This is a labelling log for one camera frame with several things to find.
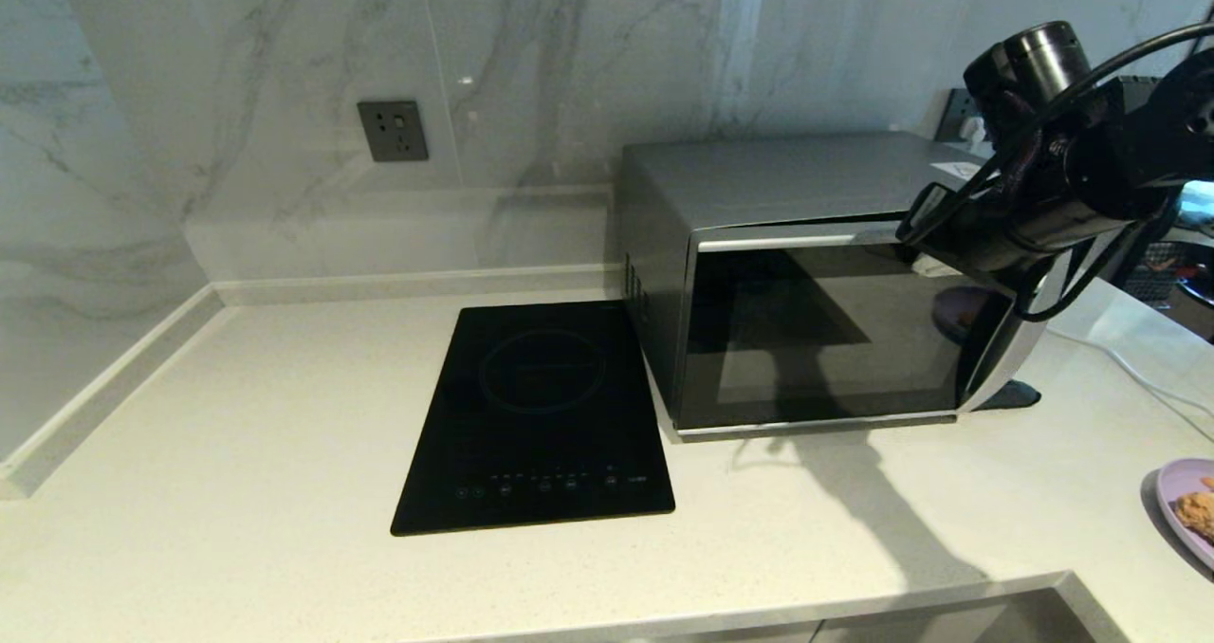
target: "microwave oven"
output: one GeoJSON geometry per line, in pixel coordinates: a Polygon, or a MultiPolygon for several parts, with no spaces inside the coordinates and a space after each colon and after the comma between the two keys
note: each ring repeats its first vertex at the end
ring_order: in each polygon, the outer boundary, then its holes
{"type": "Polygon", "coordinates": [[[1044,324],[894,235],[974,160],[906,132],[626,146],[622,292],[676,429],[949,419],[1003,388],[1044,324]]]}

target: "black induction cooktop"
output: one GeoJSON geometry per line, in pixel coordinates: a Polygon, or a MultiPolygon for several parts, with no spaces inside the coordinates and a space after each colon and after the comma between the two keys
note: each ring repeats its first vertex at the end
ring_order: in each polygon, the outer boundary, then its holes
{"type": "Polygon", "coordinates": [[[460,311],[393,535],[673,510],[623,302],[460,311]]]}

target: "marble backsplash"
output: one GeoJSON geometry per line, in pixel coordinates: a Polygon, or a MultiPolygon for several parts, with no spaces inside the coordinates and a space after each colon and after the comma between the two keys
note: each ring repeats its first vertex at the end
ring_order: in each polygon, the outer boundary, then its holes
{"type": "Polygon", "coordinates": [[[1020,28],[1099,61],[1209,2],[72,0],[212,280],[602,262],[624,143],[930,132],[1020,28]],[[369,98],[419,102],[429,163],[370,163],[369,98]]]}
{"type": "Polygon", "coordinates": [[[0,461],[206,279],[67,0],[0,0],[0,461]]]}

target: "electrical socket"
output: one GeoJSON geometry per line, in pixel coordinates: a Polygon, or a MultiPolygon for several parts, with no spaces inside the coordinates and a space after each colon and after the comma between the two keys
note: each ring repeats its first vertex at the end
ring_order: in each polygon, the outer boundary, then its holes
{"type": "Polygon", "coordinates": [[[981,116],[977,103],[970,97],[970,91],[954,89],[948,95],[948,103],[944,104],[944,113],[940,116],[940,125],[936,127],[936,142],[965,142],[961,137],[961,125],[970,116],[981,116]]]}
{"type": "Polygon", "coordinates": [[[371,159],[376,163],[420,163],[430,159],[416,102],[359,102],[358,115],[363,120],[371,159]]]}

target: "kitchen countertop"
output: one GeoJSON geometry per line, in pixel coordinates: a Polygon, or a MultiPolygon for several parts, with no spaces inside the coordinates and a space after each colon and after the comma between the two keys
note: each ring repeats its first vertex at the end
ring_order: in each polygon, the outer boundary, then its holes
{"type": "MultiPolygon", "coordinates": [[[[690,444],[666,427],[673,514],[390,536],[460,307],[602,296],[221,311],[33,499],[0,503],[0,638],[609,639],[1044,586],[1097,635],[1208,638],[1214,584],[1139,489],[1214,444],[1054,336],[1020,374],[1033,409],[690,444]]],[[[1214,402],[1214,348],[1107,285],[1054,325],[1214,402]]]]}

